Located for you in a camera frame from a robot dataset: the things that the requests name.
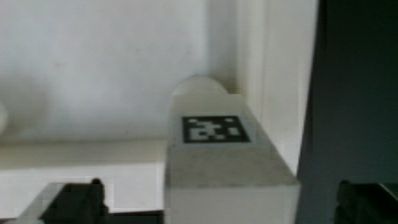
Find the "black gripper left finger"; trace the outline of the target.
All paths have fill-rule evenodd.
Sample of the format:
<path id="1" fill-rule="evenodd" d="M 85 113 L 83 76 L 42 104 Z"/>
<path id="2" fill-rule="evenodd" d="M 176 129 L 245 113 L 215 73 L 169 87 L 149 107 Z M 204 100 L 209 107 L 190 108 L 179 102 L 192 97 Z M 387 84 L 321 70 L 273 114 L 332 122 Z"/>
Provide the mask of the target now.
<path id="1" fill-rule="evenodd" d="M 67 183 L 39 217 L 44 224 L 108 224 L 105 185 L 99 179 L 89 183 Z"/>

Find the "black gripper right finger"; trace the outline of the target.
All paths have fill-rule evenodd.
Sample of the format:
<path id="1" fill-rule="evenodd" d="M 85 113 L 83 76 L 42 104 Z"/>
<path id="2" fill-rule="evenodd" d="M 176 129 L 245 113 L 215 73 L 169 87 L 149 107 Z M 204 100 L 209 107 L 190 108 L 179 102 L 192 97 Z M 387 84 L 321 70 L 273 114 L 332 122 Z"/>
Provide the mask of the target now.
<path id="1" fill-rule="evenodd" d="M 343 181 L 334 224 L 398 224 L 398 183 Z"/>

